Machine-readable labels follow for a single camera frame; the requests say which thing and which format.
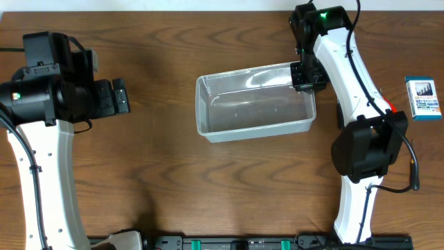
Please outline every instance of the blue and white box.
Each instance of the blue and white box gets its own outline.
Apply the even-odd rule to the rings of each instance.
[[[442,119],[435,82],[430,77],[406,76],[411,115],[414,121]]]

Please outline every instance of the green tape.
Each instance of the green tape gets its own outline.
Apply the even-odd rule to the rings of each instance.
[[[200,240],[191,241],[191,250],[200,250]]]
[[[283,240],[280,242],[282,250],[291,250],[291,245],[289,240]]]

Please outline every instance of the red object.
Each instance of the red object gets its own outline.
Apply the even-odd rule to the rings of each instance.
[[[398,110],[395,108],[395,106],[389,101],[387,100],[387,98],[385,96],[382,96],[382,98],[384,98],[384,100],[390,105],[391,110],[396,113]]]

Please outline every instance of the white wall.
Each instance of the white wall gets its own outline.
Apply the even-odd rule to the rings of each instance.
[[[5,11],[190,10],[258,11],[293,10],[308,0],[0,0]],[[342,5],[356,9],[354,0],[314,0],[317,8]],[[363,10],[444,10],[444,0],[361,0]]]

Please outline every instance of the wooden table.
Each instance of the wooden table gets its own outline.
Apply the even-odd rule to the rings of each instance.
[[[340,131],[329,85],[316,95],[308,133],[210,144],[196,131],[196,79],[205,74],[297,60],[290,12],[8,12],[0,47],[22,47],[40,31],[76,37],[99,55],[96,79],[125,78],[132,112],[94,121],[74,140],[78,203],[88,235],[140,227],[186,235],[295,235],[329,231],[339,209],[341,178],[330,158]],[[416,249],[444,238],[444,126],[413,122],[405,76],[428,75],[444,98],[444,15],[364,12],[356,29],[377,87],[410,124],[421,190],[378,191],[375,234],[413,237]],[[0,79],[25,65],[22,53],[0,55]],[[0,245],[24,249],[20,180],[0,133]],[[409,177],[402,147],[384,184]]]

